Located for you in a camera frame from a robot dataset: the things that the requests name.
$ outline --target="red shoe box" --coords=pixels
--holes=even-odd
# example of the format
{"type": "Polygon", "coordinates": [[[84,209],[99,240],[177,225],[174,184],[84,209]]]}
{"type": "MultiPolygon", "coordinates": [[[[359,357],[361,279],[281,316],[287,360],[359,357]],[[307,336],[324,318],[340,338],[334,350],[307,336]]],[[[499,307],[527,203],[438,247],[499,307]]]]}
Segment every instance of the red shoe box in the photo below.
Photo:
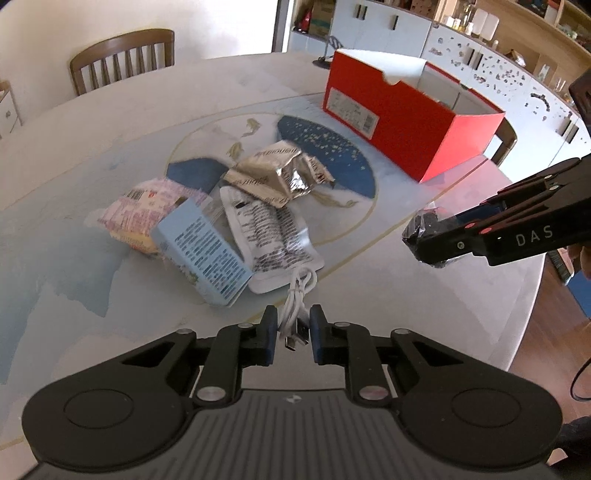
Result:
{"type": "Polygon", "coordinates": [[[324,110],[427,181],[487,148],[505,113],[423,59],[335,52],[324,110]]]}

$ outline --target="black wire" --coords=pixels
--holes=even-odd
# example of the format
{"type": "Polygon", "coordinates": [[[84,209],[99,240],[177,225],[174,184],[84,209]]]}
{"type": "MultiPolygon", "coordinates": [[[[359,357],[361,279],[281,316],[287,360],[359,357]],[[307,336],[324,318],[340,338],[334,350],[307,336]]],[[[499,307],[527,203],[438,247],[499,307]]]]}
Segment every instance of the black wire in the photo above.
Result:
{"type": "Polygon", "coordinates": [[[591,401],[591,397],[579,397],[575,392],[574,392],[574,385],[577,382],[577,380],[579,379],[579,377],[583,374],[583,372],[585,371],[585,369],[591,365],[591,358],[589,360],[587,360],[583,366],[579,369],[579,371],[577,372],[577,374],[574,376],[573,378],[573,382],[570,384],[570,396],[573,397],[574,400],[576,401],[591,401]]]}

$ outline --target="dining table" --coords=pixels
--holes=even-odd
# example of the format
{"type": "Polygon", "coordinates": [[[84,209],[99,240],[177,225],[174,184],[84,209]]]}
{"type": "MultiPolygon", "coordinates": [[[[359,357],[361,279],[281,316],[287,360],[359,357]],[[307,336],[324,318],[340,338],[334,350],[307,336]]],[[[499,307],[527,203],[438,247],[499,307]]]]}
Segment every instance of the dining table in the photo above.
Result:
{"type": "MultiPolygon", "coordinates": [[[[307,307],[373,335],[407,328],[508,370],[528,324],[543,256],[490,267],[465,255],[417,261],[402,232],[426,206],[450,215],[509,185],[483,155],[424,183],[322,109],[329,71],[303,53],[224,57],[115,82],[59,105],[0,141],[0,480],[36,460],[21,413],[40,388],[180,328],[199,337],[256,323],[284,286],[204,302],[181,272],[113,239],[102,212],[136,184],[167,176],[215,198],[232,165],[278,140],[335,177],[293,200],[324,259],[307,307]]],[[[344,386],[310,345],[278,343],[248,388],[344,386]]]]}

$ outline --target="white cable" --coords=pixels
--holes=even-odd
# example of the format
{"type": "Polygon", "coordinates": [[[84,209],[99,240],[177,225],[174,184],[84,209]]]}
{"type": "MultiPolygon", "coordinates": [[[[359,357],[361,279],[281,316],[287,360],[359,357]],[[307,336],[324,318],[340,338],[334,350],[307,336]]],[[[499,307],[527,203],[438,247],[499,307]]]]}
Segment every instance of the white cable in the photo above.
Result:
{"type": "Polygon", "coordinates": [[[290,289],[287,294],[287,300],[281,309],[279,317],[279,339],[294,337],[295,340],[303,343],[298,337],[294,336],[296,319],[300,319],[310,325],[310,314],[304,305],[304,296],[312,290],[318,283],[316,272],[305,265],[296,267],[291,273],[290,289]]]}

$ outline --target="ribbed gray panel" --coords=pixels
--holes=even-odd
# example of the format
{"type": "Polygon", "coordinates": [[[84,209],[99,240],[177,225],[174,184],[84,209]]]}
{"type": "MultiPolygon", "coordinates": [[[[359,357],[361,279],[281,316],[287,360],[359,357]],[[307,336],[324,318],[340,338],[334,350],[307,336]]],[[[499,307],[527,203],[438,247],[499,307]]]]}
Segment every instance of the ribbed gray panel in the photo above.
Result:
{"type": "Polygon", "coordinates": [[[199,413],[170,450],[115,473],[41,465],[27,480],[556,480],[544,465],[469,472],[426,455],[385,410],[341,390],[248,390],[235,405],[199,413]],[[297,395],[299,401],[290,402],[297,395]]]}

